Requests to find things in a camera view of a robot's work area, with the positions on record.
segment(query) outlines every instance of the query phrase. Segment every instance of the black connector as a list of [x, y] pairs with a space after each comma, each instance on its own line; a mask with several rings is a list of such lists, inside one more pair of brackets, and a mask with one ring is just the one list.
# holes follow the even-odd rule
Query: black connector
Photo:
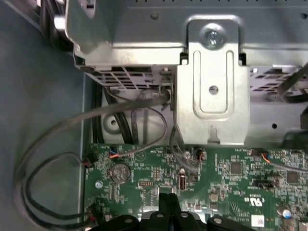
[[103, 223], [105, 223], [103, 212], [97, 209], [97, 206], [95, 204], [90, 205], [86, 211], [88, 213], [89, 219], [94, 224], [102, 225]]
[[98, 161], [97, 155], [94, 153], [89, 153], [84, 156], [83, 165], [85, 168], [93, 167], [94, 163]]
[[254, 180], [253, 185], [262, 189], [274, 188], [274, 182], [271, 180]]

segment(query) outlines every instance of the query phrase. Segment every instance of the cable bundle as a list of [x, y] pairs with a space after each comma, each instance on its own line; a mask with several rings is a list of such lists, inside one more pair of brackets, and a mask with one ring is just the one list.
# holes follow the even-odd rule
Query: cable bundle
[[39, 26], [42, 34], [48, 38], [52, 46], [61, 51], [72, 51], [73, 44], [66, 34], [59, 32], [54, 26], [54, 17], [64, 14], [65, 6], [57, 4], [55, 0], [41, 0]]

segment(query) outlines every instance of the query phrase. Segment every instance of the orange wire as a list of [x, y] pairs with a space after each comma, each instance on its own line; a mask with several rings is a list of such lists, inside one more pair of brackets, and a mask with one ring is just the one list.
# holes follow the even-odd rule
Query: orange wire
[[265, 157], [264, 154], [262, 154], [262, 158], [263, 158], [267, 163], [270, 163], [270, 161]]

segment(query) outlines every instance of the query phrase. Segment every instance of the white label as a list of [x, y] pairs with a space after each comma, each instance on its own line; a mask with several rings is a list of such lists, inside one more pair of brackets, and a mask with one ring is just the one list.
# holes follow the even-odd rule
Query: white label
[[263, 215], [251, 215], [251, 227], [264, 228], [264, 216]]

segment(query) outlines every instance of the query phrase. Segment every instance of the gray cable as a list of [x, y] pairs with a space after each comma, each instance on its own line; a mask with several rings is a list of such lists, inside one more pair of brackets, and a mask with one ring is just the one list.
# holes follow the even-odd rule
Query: gray cable
[[[144, 100], [145, 95], [148, 94], [149, 92], [159, 93], [158, 89], [145, 89], [139, 94], [139, 96], [137, 97], [137, 100]], [[131, 111], [130, 119], [131, 119], [131, 134], [132, 134], [132, 137], [133, 137], [134, 144], [139, 144], [137, 110]]]
[[[124, 97], [121, 97], [121, 96], [112, 94], [112, 92], [110, 92], [110, 90], [108, 90], [108, 89], [107, 89], [107, 91], [108, 91], [108, 93], [109, 93], [112, 97], [114, 97], [114, 98], [116, 98], [116, 99], [120, 99], [120, 100], [125, 100], [125, 101], [129, 101], [129, 102], [133, 102], [132, 100], [129, 100], [129, 99], [126, 99], [126, 98], [124, 98]], [[164, 90], [164, 91], [163, 91], [163, 95], [167, 95], [168, 98], [169, 98], [169, 96], [170, 96], [170, 95], [169, 95], [169, 92], [168, 92], [167, 90]], [[128, 156], [128, 155], [135, 154], [135, 153], [137, 153], [137, 152], [141, 152], [141, 151], [147, 150], [147, 149], [149, 149], [149, 148], [151, 148], [151, 147], [153, 147], [153, 146], [159, 144], [159, 143], [166, 137], [167, 131], [168, 131], [168, 123], [167, 123], [165, 117], [163, 116], [163, 114], [161, 114], [159, 111], [157, 111], [157, 110], [155, 110], [155, 109], [153, 109], [153, 108], [151, 108], [151, 107], [146, 107], [146, 108], [148, 108], [149, 110], [151, 110], [151, 111], [153, 111], [153, 112], [156, 112], [156, 113], [159, 115], [159, 117], [162, 119], [162, 121], [164, 122], [164, 133], [163, 133], [162, 136], [161, 136], [160, 138], [158, 138], [157, 140], [155, 140], [155, 141], [153, 141], [153, 142], [151, 142], [151, 143], [149, 143], [149, 144], [147, 144], [147, 145], [145, 145], [145, 146], [143, 146], [143, 147], [141, 147], [141, 148], [139, 148], [139, 149], [132, 150], [132, 151], [129, 151], [129, 152], [126, 152], [126, 153], [119, 153], [119, 154], [118, 154], [119, 157]]]
[[308, 173], [308, 169], [304, 169], [304, 168], [291, 167], [291, 166], [276, 164], [276, 163], [273, 163], [273, 162], [269, 162], [268, 164], [272, 165], [274, 167], [282, 168], [282, 169], [287, 170], [287, 171], [289, 170], [289, 171], [292, 171], [292, 172]]
[[53, 137], [55, 134], [59, 133], [60, 131], [66, 130], [71, 128], [72, 126], [96, 116], [100, 116], [101, 114], [114, 114], [123, 111], [131, 111], [137, 108], [144, 108], [144, 107], [151, 107], [165, 104], [169, 100], [169, 95], [162, 95], [155, 99], [149, 100], [142, 100], [142, 101], [134, 101], [134, 102], [126, 102], [126, 103], [118, 103], [106, 107], [100, 107], [93, 109], [89, 112], [80, 113], [75, 115], [67, 120], [60, 122], [59, 124], [55, 125], [44, 134], [42, 134], [37, 140], [35, 140], [30, 148], [26, 151], [25, 155], [19, 162], [15, 173], [14, 173], [14, 189], [13, 189], [13, 201], [18, 212], [31, 221], [34, 225], [44, 228], [50, 229], [54, 231], [62, 231], [62, 230], [75, 230], [75, 227], [70, 227], [69, 229], [63, 229], [59, 227], [59, 225], [50, 224], [39, 219], [27, 206], [25, 202], [25, 197], [23, 193], [23, 180], [26, 177], [26, 167], [28, 165], [29, 160], [33, 157], [36, 150], [44, 144], [49, 138]]
[[179, 153], [177, 153], [175, 150], [174, 150], [174, 138], [175, 138], [175, 133], [176, 133], [176, 129], [175, 127], [172, 128], [172, 131], [171, 131], [171, 134], [170, 134], [170, 139], [169, 139], [169, 149], [173, 155], [173, 157], [176, 159], [176, 161], [184, 166], [186, 169], [188, 169], [189, 171], [191, 172], [197, 172], [199, 170], [199, 165], [197, 166], [190, 166], [188, 165], [187, 163], [185, 163], [180, 157], [179, 157]]
[[305, 66], [303, 66], [299, 71], [294, 73], [292, 76], [287, 78], [286, 81], [284, 81], [281, 85], [278, 86], [277, 94], [282, 101], [286, 103], [302, 103], [308, 101], [308, 94], [306, 94], [306, 92], [303, 93], [301, 91], [302, 93], [301, 95], [295, 95], [295, 96], [286, 95], [288, 90], [307, 74], [308, 74], [308, 63], [306, 63]]

